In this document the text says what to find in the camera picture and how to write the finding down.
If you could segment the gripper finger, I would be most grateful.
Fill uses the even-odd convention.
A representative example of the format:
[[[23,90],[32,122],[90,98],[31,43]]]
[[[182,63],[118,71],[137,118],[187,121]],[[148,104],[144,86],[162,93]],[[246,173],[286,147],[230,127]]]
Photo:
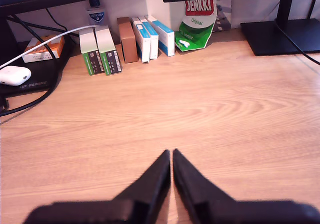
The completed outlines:
[[[213,223],[212,203],[235,203],[218,186],[209,181],[176,148],[173,150],[174,183],[193,223]]]
[[[170,172],[170,152],[166,149],[136,181],[114,198],[133,202],[125,223],[156,223],[171,185]]]

